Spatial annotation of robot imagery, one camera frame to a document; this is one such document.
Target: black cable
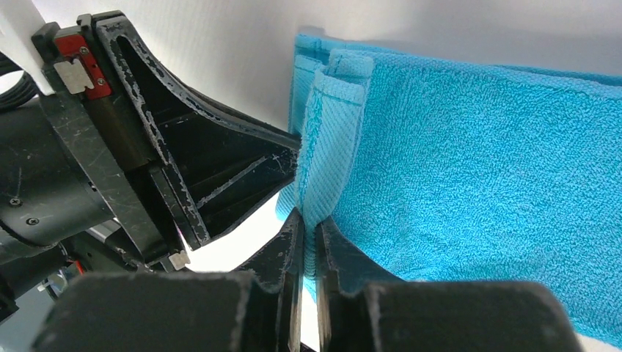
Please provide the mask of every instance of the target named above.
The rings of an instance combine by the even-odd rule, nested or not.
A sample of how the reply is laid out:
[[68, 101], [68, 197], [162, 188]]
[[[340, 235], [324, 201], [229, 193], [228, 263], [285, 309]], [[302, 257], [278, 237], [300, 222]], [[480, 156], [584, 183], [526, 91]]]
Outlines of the black cable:
[[[0, 76], [20, 70], [21, 67], [17, 66], [6, 55], [0, 53]], [[37, 85], [34, 83], [32, 77], [24, 72], [15, 86], [0, 94], [0, 113], [22, 106], [35, 95], [37, 95]]]

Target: scratched black surface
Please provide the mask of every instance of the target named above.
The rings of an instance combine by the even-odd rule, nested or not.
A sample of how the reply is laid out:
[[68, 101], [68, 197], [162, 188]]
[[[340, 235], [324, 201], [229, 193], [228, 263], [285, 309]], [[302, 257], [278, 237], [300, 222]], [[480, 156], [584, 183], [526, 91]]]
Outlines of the scratched black surface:
[[298, 139], [180, 83], [124, 16], [96, 30], [164, 164], [191, 248], [235, 229], [293, 179]]

